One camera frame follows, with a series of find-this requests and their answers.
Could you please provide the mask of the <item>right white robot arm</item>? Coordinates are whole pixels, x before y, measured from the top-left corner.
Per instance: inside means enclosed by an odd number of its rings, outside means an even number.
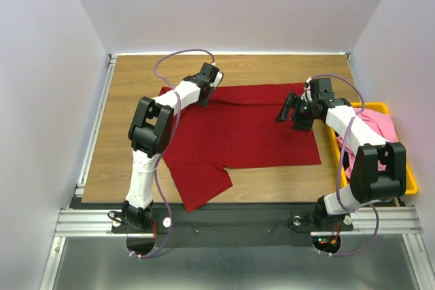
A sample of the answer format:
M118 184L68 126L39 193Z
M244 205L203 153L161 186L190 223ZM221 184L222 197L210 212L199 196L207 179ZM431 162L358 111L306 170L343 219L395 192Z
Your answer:
M291 92L275 120L292 120L299 130L310 130L315 120L321 120L342 139L342 148L350 149L355 156L349 184L317 200L313 211L317 227L328 229L347 213L405 194L405 146L378 135L348 100L328 93L326 98L308 101Z

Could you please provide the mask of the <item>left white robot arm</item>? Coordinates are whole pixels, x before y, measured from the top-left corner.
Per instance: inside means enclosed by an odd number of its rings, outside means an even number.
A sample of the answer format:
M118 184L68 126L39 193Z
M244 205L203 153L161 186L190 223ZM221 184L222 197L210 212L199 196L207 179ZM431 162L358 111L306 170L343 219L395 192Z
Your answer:
M130 187L117 222L138 233L152 226L154 173L177 129L179 114L190 105L206 105L223 77L221 71L215 77L197 73L160 96L140 99L128 131L133 153Z

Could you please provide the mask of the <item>red t shirt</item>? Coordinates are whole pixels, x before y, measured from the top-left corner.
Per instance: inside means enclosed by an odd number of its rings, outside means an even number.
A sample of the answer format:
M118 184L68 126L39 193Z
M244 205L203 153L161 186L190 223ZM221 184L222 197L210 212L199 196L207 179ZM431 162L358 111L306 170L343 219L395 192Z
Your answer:
M181 111L163 158L188 212L232 187L227 168L320 164L313 132L275 122L291 92L302 85L219 87L206 107Z

